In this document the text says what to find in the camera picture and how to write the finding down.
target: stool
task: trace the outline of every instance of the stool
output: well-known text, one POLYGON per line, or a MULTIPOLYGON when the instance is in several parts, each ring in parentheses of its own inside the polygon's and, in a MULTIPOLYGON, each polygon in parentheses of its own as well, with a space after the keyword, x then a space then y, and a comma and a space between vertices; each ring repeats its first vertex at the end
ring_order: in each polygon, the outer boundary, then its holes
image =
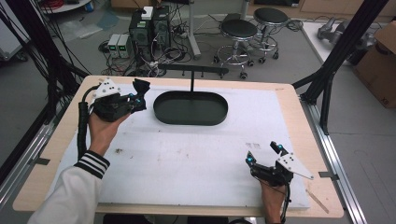
POLYGON ((264 51, 264 56, 259 58, 259 63, 265 63, 267 51, 271 50, 275 51, 273 58, 278 59, 279 46, 277 41, 271 37, 271 34, 278 27, 284 26, 285 22, 289 19, 288 16, 278 9, 262 7, 254 11, 253 18, 263 27, 261 32, 255 36, 254 40, 249 42, 249 45, 253 48, 264 51))
POLYGON ((256 26, 248 21, 228 20, 221 24, 220 30, 224 36, 230 37, 233 40, 233 44, 219 48, 217 54, 214 56, 214 63, 221 62, 220 67, 225 63, 241 65, 242 72, 240 77, 242 79, 247 78, 248 74, 245 72, 244 64, 247 63, 247 65, 253 66, 254 62, 251 60, 248 52, 239 47, 239 43, 254 38, 257 34, 256 26))

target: wooden table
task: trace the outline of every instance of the wooden table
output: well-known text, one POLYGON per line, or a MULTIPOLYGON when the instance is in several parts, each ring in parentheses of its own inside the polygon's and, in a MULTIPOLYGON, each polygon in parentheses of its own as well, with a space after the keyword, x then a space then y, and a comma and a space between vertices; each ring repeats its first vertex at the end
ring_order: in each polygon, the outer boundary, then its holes
MULTIPOLYGON (((67 108, 53 136, 41 154, 41 158, 49 159, 48 165, 36 165, 28 176, 17 196, 13 207, 17 211, 35 211, 43 203, 50 184, 60 164, 60 160, 75 134, 78 126, 78 102, 84 92, 97 85, 106 77, 86 77, 76 97, 67 108)), ((132 83, 133 77, 112 77, 117 84, 132 83)), ((175 78, 141 78, 151 85, 158 86, 190 86, 188 79, 175 78)), ((311 207, 307 210, 288 211, 289 217, 341 217, 344 214, 342 205, 335 192, 330 178, 320 178, 318 172, 327 171, 319 153, 318 145, 309 127, 304 111, 294 88, 290 84, 236 82, 223 80, 195 80, 196 87, 205 88, 237 88, 251 90, 274 91, 279 101, 283 118, 289 130, 290 141, 294 153, 313 173, 314 180, 305 179, 305 187, 311 207)), ((176 205, 142 205, 142 204, 107 204, 99 203, 98 213, 131 213, 156 215, 205 215, 229 217, 261 217, 260 208, 235 208, 230 206, 176 206, 176 205)))

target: round stool seat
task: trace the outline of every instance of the round stool seat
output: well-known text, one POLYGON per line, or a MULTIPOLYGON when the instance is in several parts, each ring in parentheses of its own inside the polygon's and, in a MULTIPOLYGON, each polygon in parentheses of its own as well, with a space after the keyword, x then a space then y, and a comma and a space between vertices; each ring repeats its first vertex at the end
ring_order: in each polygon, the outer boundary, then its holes
POLYGON ((257 34, 255 25, 243 20, 230 20, 221 24, 221 31, 232 38, 250 39, 257 34))
POLYGON ((254 11, 254 19, 259 23, 283 23, 289 18, 276 8, 262 7, 254 11))

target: hand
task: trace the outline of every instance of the hand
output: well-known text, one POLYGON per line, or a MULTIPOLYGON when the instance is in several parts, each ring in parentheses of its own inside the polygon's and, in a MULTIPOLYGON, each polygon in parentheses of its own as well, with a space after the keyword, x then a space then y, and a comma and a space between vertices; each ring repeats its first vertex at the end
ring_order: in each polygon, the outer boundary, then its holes
POLYGON ((266 223, 281 223, 280 209, 285 201, 286 187, 271 187, 267 181, 259 181, 262 185, 262 204, 266 223))
POLYGON ((105 156, 110 147, 110 143, 116 136, 120 124, 125 121, 131 114, 127 114, 114 122, 101 120, 95 113, 90 115, 88 124, 90 126, 91 145, 89 150, 101 156, 105 156))

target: cardboard box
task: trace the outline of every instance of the cardboard box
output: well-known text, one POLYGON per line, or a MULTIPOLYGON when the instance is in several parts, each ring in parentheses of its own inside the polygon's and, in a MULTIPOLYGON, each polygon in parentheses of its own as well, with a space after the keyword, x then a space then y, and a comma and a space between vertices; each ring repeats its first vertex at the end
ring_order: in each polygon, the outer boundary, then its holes
POLYGON ((396 107, 396 21, 375 33, 372 46, 354 73, 386 108, 396 107))
POLYGON ((151 7, 151 0, 111 0, 111 6, 118 9, 151 7))

